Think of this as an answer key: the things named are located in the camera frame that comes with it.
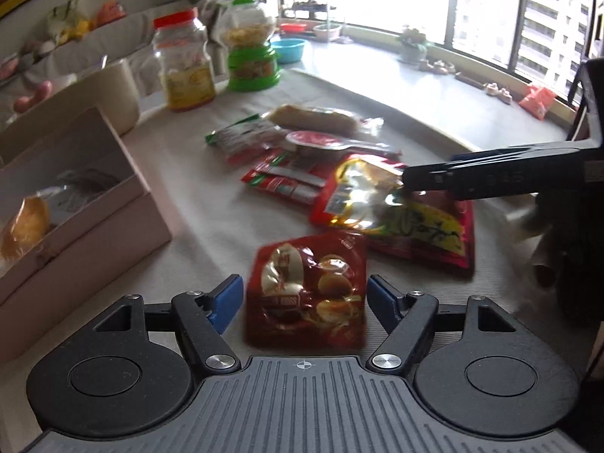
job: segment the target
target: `cardboard box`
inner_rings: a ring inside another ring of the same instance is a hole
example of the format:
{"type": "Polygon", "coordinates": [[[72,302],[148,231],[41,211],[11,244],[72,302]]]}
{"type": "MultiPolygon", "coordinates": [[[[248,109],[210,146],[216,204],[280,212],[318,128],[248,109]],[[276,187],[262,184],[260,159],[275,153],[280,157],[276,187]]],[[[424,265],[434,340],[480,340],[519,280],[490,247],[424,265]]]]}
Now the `cardboard box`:
{"type": "Polygon", "coordinates": [[[76,213],[61,210],[60,223],[0,277],[0,363],[171,239],[149,187],[96,108],[0,169],[2,226],[24,197],[65,183],[65,172],[100,173],[114,186],[76,213]]]}

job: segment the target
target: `black gripper base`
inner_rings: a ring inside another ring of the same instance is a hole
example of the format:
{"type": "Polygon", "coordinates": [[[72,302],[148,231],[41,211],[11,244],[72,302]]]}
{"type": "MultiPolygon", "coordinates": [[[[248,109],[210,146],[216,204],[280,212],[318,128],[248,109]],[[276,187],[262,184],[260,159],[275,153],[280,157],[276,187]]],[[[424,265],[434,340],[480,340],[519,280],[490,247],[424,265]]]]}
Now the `black gripper base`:
{"type": "Polygon", "coordinates": [[[407,383],[364,370],[355,357],[253,357],[237,373],[207,378],[177,418],[138,436],[79,440],[49,431],[42,453],[582,452],[563,433],[481,439],[443,425],[407,383]]]}

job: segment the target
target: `tablecloth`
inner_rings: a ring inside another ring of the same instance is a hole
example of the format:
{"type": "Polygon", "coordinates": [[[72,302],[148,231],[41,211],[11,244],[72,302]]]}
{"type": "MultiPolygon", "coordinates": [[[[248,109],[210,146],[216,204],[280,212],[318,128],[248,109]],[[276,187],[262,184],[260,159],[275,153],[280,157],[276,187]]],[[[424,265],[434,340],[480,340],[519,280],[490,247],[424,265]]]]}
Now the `tablecloth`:
{"type": "MultiPolygon", "coordinates": [[[[147,257],[67,317],[18,360],[2,369],[0,386],[0,448],[19,451],[39,433],[25,397],[29,369],[56,344],[120,296],[139,293],[147,303],[168,302],[189,290],[210,291],[229,274],[248,277],[256,250],[268,243],[316,233],[307,210],[255,191],[240,182],[249,165],[229,167],[220,151],[207,146],[212,130],[253,113],[284,103],[338,107],[366,117],[384,117],[381,139],[400,146],[406,163],[437,162],[463,147],[442,133],[383,104],[296,71],[283,71],[281,83],[255,93],[222,92],[214,102],[187,113],[157,107],[143,114],[140,124],[123,137],[147,179],[160,210],[174,232],[174,240],[147,257]]],[[[530,245],[514,244],[504,214],[513,209],[505,201],[478,201],[475,209],[476,272],[472,280],[370,252],[368,274],[382,275],[404,292],[422,290],[442,302],[463,304],[481,293],[511,311],[545,339],[580,372],[587,361],[594,329],[578,330],[562,318],[552,294],[532,288],[525,274],[530,245]]],[[[242,339],[243,310],[224,337],[242,363],[258,350],[242,339]]],[[[152,340],[177,349],[173,336],[155,334],[152,340]]],[[[368,310],[366,359],[385,338],[368,310]]],[[[440,336],[436,345],[457,336],[440,336]]],[[[312,350],[297,352],[307,356],[312,350]]]]}

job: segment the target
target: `red bowl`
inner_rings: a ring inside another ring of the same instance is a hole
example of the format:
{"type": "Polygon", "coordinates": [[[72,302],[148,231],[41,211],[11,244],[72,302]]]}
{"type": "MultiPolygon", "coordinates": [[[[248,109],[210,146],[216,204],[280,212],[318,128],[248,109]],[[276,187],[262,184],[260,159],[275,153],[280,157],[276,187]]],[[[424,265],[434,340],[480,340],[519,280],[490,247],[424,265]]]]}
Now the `red bowl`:
{"type": "Polygon", "coordinates": [[[283,32],[304,32],[306,30],[306,24],[286,23],[281,24],[281,30],[283,32]]]}

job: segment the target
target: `red bag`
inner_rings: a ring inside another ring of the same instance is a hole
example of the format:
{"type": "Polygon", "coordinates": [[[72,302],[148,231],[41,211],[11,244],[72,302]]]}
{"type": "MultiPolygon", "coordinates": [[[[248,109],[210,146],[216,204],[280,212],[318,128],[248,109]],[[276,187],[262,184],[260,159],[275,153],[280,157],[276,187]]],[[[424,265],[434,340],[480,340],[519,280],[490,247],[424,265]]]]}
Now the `red bag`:
{"type": "Polygon", "coordinates": [[[258,190],[312,205],[336,166],[334,161],[273,148],[241,180],[258,190]]]}
{"type": "Polygon", "coordinates": [[[405,194],[404,167],[374,155],[348,155],[321,190],[310,222],[359,231],[377,251],[473,274],[472,201],[455,201],[446,191],[405,194]]]}
{"type": "Polygon", "coordinates": [[[259,347],[354,349],[365,335],[365,241],[346,231],[262,247],[246,291],[259,347]]]}
{"type": "Polygon", "coordinates": [[[519,102],[520,107],[533,114],[537,119],[543,120],[556,100],[556,93],[534,83],[531,83],[528,89],[530,90],[528,95],[519,102]]]}

